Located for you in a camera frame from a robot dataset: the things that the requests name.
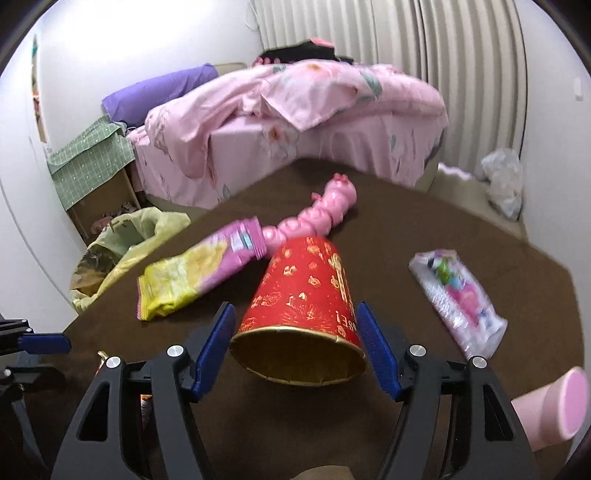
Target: purple pillow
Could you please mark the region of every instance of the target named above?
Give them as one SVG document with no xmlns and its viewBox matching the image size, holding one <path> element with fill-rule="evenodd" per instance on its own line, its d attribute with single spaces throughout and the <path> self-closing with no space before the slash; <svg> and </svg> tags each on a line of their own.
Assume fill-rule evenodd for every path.
<svg viewBox="0 0 591 480">
<path fill-rule="evenodd" d="M 140 127 L 155 106 L 182 97 L 200 85 L 217 78 L 217 70 L 209 63 L 200 67 L 167 73 L 160 77 L 134 83 L 103 98 L 103 107 L 112 122 Z"/>
</svg>

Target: yellow snack bag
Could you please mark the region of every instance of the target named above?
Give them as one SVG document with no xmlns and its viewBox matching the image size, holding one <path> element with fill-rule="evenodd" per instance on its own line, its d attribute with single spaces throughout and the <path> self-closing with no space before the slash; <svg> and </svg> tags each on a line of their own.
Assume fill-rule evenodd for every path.
<svg viewBox="0 0 591 480">
<path fill-rule="evenodd" d="M 148 265 L 138 277 L 138 318 L 175 312 L 266 252 L 261 226 L 252 218 L 230 223 L 185 253 Z"/>
</svg>

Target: pink bedsheet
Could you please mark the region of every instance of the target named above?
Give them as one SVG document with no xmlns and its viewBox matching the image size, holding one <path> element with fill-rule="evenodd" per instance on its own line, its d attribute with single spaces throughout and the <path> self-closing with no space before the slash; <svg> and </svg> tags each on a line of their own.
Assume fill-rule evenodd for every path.
<svg viewBox="0 0 591 480">
<path fill-rule="evenodd" d="M 345 65 L 240 70 L 151 110 L 128 135 L 145 191 L 210 209 L 304 157 L 413 187 L 447 126 L 443 99 L 391 66 Z"/>
</svg>

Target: brown table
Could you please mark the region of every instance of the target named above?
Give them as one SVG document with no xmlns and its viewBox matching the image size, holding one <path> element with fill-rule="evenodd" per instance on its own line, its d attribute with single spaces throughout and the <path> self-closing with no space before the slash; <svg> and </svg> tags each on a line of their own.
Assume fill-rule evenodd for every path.
<svg viewBox="0 0 591 480">
<path fill-rule="evenodd" d="M 61 438 L 98 365 L 97 350 L 128 362 L 150 359 L 181 343 L 222 301 L 239 319 L 265 271 L 254 262 L 191 306 L 166 319 L 135 318 L 135 279 L 144 267 L 177 255 L 232 220 L 257 215 L 277 224 L 310 204 L 335 171 L 350 175 L 358 204 L 330 235 L 339 248 L 355 300 L 408 339 L 441 358 L 462 355 L 431 308 L 407 264 L 416 252 L 455 249 L 482 283 L 509 327 L 491 360 L 507 393 L 516 397 L 583 363 L 577 301 L 568 272 L 529 245 L 424 194 L 319 160 L 301 160 L 236 195 L 189 226 L 110 288 L 66 333 L 73 350 L 49 360 L 69 379 L 66 391 L 31 395 L 31 422 L 53 464 Z M 227 355 L 213 391 L 194 415 L 219 480 L 286 480 L 319 465 L 348 465 L 357 480 L 373 480 L 395 427 L 399 405 L 373 373 L 344 385 L 286 387 L 261 380 Z M 438 424 L 431 471 L 438 469 L 445 419 Z M 543 478 L 560 469 L 568 444 L 537 454 Z M 154 478 L 163 478 L 157 454 Z"/>
</svg>

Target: white wall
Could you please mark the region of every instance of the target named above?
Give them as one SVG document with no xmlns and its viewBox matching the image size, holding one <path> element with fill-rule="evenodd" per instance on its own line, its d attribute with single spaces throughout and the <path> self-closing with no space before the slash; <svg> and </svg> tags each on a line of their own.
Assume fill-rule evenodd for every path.
<svg viewBox="0 0 591 480">
<path fill-rule="evenodd" d="M 32 44 L 33 32 L 0 76 L 0 312 L 52 332 L 76 317 L 69 283 L 85 247 L 57 197 L 36 131 Z"/>
<path fill-rule="evenodd" d="M 42 17 L 39 89 L 55 151 L 101 116 L 108 94 L 203 63 L 262 51 L 248 0 L 60 0 Z"/>
<path fill-rule="evenodd" d="M 523 220 L 530 241 L 573 276 L 591 372 L 591 78 L 544 11 L 532 0 L 515 3 L 528 68 Z M 575 99 L 576 79 L 582 101 Z"/>
</svg>

